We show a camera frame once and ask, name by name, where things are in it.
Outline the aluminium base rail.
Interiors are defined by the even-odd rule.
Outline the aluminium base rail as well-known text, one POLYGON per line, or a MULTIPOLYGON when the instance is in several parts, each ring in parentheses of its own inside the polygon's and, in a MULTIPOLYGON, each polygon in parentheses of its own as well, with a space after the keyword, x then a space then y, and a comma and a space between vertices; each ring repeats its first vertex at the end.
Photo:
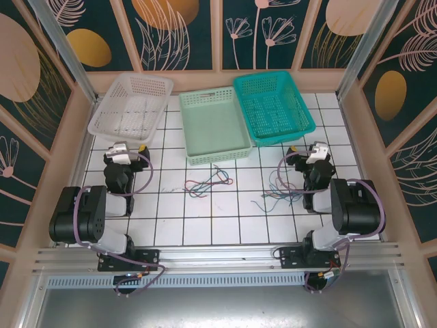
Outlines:
MULTIPOLYGON (((170 274, 279 272, 280 262, 272 257, 277 245, 161 247, 159 263, 170 274)), ((365 241, 352 243, 346 269, 402 269, 404 260, 397 243, 365 241)), ((33 274, 97 274, 98 257, 84 248, 39 249, 31 266, 33 274)))

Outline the white plastic basket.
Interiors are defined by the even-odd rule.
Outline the white plastic basket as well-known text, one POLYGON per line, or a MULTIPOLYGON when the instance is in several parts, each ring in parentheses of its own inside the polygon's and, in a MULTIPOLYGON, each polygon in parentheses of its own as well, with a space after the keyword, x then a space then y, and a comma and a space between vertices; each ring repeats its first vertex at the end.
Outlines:
POLYGON ((141 73, 122 73, 93 114, 88 133, 107 141, 148 144, 169 103, 173 81, 141 73))

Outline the grey metal sheet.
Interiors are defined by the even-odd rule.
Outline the grey metal sheet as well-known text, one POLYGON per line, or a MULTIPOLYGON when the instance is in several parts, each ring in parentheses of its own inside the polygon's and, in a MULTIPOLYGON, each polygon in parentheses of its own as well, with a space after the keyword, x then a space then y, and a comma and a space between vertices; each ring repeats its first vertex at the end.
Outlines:
POLYGON ((48 290, 25 328, 416 328, 386 286, 357 297, 301 287, 48 290))

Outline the light green plastic basket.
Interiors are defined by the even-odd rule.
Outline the light green plastic basket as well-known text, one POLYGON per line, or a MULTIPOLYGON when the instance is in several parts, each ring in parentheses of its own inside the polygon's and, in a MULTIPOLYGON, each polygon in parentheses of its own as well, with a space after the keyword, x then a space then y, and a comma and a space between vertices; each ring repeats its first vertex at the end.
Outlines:
POLYGON ((251 138, 233 87, 184 92, 178 98, 190 165, 248 157, 251 138))

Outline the aluminium table side rail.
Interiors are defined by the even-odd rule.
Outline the aluminium table side rail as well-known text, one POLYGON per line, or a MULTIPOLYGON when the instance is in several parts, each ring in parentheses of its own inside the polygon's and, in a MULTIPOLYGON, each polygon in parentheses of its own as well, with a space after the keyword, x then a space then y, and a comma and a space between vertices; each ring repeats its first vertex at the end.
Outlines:
POLYGON ((52 182, 48 199, 50 222, 64 187, 83 184, 92 137, 87 132, 94 103, 86 96, 71 96, 53 145, 52 182))
POLYGON ((373 182, 376 193, 383 202, 378 169, 386 164, 386 159, 383 154, 382 139, 369 105, 362 96, 345 97, 339 104, 361 178, 373 182))

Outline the teal plastic basket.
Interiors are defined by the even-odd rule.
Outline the teal plastic basket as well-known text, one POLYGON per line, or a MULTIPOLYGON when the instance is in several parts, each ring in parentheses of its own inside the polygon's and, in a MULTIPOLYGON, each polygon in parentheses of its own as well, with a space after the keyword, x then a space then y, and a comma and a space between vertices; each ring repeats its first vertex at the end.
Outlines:
POLYGON ((295 141, 315 130, 316 124, 290 73, 248 74, 235 78, 233 86, 257 147, 295 141))

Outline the black round controller board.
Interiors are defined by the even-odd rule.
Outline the black round controller board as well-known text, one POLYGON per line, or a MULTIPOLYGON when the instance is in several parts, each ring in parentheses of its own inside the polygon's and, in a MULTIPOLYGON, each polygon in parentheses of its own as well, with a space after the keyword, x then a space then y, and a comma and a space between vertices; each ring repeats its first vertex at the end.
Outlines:
POLYGON ((307 272, 304 274, 304 289, 311 294, 322 293, 334 284, 339 278, 339 274, 334 271, 329 272, 307 272))
POLYGON ((132 294, 137 289, 143 276, 143 273, 116 275, 113 278, 113 290, 118 297, 122 295, 128 297, 128 295, 132 294))

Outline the aluminium frame post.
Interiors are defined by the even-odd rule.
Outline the aluminium frame post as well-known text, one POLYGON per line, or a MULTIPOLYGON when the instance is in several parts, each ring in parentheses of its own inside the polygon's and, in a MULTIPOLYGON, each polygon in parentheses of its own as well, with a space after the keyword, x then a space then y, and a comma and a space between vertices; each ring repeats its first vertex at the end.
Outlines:
POLYGON ((57 50, 63 57, 70 72, 74 75, 76 82, 81 87, 86 97, 95 104, 98 99, 98 94, 88 79, 83 65, 75 55, 64 31, 56 21, 48 4, 45 0, 28 0, 28 2, 36 13, 36 16, 40 19, 42 26, 45 28, 50 39, 57 47, 57 50))
POLYGON ((390 21, 398 2, 399 0, 381 0, 376 13, 370 21, 367 31, 364 33, 352 55, 339 87, 335 92, 337 100, 340 103, 349 92, 358 76, 358 73, 361 71, 361 68, 370 56, 372 49, 390 21))

